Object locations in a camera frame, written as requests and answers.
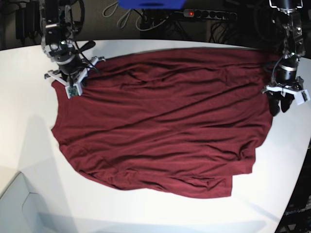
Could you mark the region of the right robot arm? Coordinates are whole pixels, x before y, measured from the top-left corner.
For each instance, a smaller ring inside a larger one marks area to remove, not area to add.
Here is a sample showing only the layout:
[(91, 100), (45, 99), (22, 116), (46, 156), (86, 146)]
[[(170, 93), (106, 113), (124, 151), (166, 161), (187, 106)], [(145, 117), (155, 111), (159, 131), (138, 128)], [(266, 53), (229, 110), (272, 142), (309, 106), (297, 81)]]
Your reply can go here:
[(58, 65), (58, 70), (48, 71), (44, 78), (53, 78), (65, 87), (70, 99), (81, 96), (84, 79), (90, 70), (98, 71), (95, 65), (104, 61), (104, 57), (94, 56), (87, 59), (84, 51), (95, 47), (95, 41), (88, 41), (78, 46), (76, 36), (81, 32), (85, 21), (85, 3), (78, 1), (80, 20), (73, 19), (72, 5), (75, 0), (45, 0), (42, 5), (43, 36), (41, 47), (52, 62)]

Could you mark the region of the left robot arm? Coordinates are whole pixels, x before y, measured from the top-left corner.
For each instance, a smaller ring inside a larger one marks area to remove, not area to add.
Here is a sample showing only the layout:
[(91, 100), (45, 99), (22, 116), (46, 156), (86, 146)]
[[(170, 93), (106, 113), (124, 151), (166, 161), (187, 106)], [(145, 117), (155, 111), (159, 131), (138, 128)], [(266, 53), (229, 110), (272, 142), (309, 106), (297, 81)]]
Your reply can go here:
[(276, 116), (280, 111), (287, 112), (293, 101), (297, 105), (311, 100), (308, 90), (304, 88), (304, 80), (297, 75), (300, 58), (305, 55), (301, 16), (298, 9), (303, 7), (301, 0), (271, 0), (271, 8), (277, 10), (273, 23), (282, 32), (280, 41), (280, 57), (264, 65), (270, 74), (270, 82), (262, 92), (269, 102), (269, 111)]

